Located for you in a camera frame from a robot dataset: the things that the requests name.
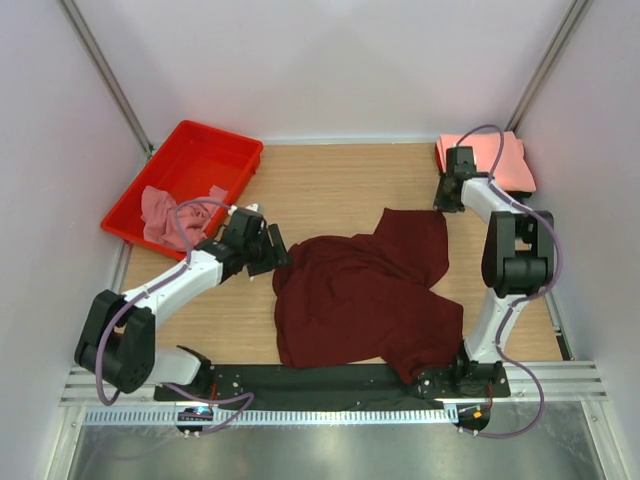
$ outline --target white wall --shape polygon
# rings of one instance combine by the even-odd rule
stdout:
[[[565,247],[569,340],[596,361],[637,462],[640,3],[593,3],[519,134]]]
[[[152,140],[506,124],[569,0],[79,0]]]
[[[53,0],[0,2],[0,477],[40,480],[87,309],[99,222],[141,151]]]

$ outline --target dark red fabric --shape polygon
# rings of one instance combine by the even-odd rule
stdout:
[[[453,360],[462,306],[429,290],[449,268],[441,213],[385,209],[372,235],[312,238],[290,253],[293,265],[273,276],[284,365],[380,356],[410,383]]]

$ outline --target wooden table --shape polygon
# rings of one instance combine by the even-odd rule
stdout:
[[[237,203],[260,203],[290,246],[318,235],[371,233],[384,207],[429,209],[437,182],[433,144],[270,146]],[[486,227],[471,211],[447,215],[447,224],[451,266],[433,290],[464,306],[466,335],[486,291],[480,274]],[[134,247],[124,288],[174,263]],[[157,343],[186,345],[215,363],[279,363],[274,303],[271,274],[249,282],[243,272],[176,313],[158,331]],[[561,360],[543,300],[522,313],[506,351],[519,360]]]

